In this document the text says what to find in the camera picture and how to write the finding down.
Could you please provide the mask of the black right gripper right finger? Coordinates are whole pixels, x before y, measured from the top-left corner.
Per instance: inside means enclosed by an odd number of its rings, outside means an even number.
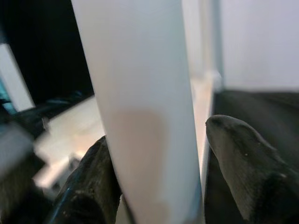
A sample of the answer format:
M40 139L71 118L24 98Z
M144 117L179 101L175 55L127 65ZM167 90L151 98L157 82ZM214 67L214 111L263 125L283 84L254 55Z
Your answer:
M237 208L251 224L299 222L299 173L252 126L226 115L206 135Z

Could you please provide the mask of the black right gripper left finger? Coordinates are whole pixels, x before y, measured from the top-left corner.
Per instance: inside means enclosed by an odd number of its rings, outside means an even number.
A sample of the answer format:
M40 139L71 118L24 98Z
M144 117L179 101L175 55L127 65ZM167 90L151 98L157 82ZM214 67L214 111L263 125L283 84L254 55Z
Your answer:
M47 224L114 224L121 189L105 136L86 152L55 199Z

